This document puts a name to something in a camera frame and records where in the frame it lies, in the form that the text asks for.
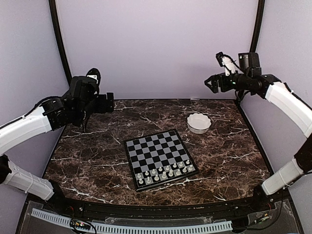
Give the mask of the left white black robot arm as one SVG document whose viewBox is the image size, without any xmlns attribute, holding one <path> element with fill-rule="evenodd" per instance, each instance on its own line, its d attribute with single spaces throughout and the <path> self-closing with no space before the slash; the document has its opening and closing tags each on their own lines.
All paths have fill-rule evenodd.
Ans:
<svg viewBox="0 0 312 234">
<path fill-rule="evenodd" d="M 40 178 L 11 161 L 6 153 L 34 137 L 58 130 L 68 124 L 86 130 L 92 114 L 111 113 L 114 94 L 99 93 L 100 71 L 92 68 L 85 76 L 71 79 L 68 91 L 62 96 L 40 100 L 26 114 L 0 127 L 0 182 L 48 201 L 57 212 L 69 208 L 59 185 Z"/>
</svg>

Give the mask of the white chess king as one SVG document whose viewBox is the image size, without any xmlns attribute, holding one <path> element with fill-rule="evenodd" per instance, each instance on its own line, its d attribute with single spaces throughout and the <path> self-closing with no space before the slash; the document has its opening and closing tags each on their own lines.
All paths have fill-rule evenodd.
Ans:
<svg viewBox="0 0 312 234">
<path fill-rule="evenodd" d="M 172 178 L 174 176 L 174 171 L 171 169 L 168 173 L 168 177 Z"/>
</svg>

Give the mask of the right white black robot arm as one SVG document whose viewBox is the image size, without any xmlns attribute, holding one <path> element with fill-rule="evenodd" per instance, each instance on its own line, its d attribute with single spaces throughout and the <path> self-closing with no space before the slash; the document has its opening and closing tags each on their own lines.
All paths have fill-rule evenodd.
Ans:
<svg viewBox="0 0 312 234">
<path fill-rule="evenodd" d="M 205 80 L 205 85 L 213 93 L 234 90 L 257 95 L 280 110 L 284 123 L 303 135 L 304 142 L 293 158 L 256 187 L 256 195 L 249 200 L 249 208 L 258 212 L 267 205 L 268 196 L 311 173 L 312 109 L 285 82 L 272 74 L 262 73 L 258 53 L 240 53 L 238 62 L 223 52 L 217 53 L 215 57 L 224 72 Z"/>
</svg>

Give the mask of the black and white chessboard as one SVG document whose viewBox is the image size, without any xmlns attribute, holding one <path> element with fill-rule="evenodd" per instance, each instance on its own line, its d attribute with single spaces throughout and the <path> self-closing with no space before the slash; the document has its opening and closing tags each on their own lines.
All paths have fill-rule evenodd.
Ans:
<svg viewBox="0 0 312 234">
<path fill-rule="evenodd" d="M 128 139 L 123 144 L 137 192 L 152 189 L 199 173 L 198 167 L 176 129 Z M 179 167 L 180 162 L 183 162 L 183 167 L 181 168 Z M 188 170 L 190 165 L 193 166 L 192 171 Z M 165 170 L 166 166 L 170 166 L 169 170 L 172 169 L 174 171 L 172 178 L 168 177 L 169 170 Z M 187 172 L 184 173 L 182 170 L 185 166 L 187 167 Z M 178 169 L 180 169 L 181 175 L 176 175 Z M 167 173 L 167 179 L 161 177 L 164 171 Z M 143 184 L 139 184 L 140 178 L 137 177 L 137 174 L 141 174 L 141 178 L 144 181 Z M 156 175 L 159 176 L 158 181 L 154 180 Z M 147 177 L 150 178 L 151 183 L 146 183 Z"/>
</svg>

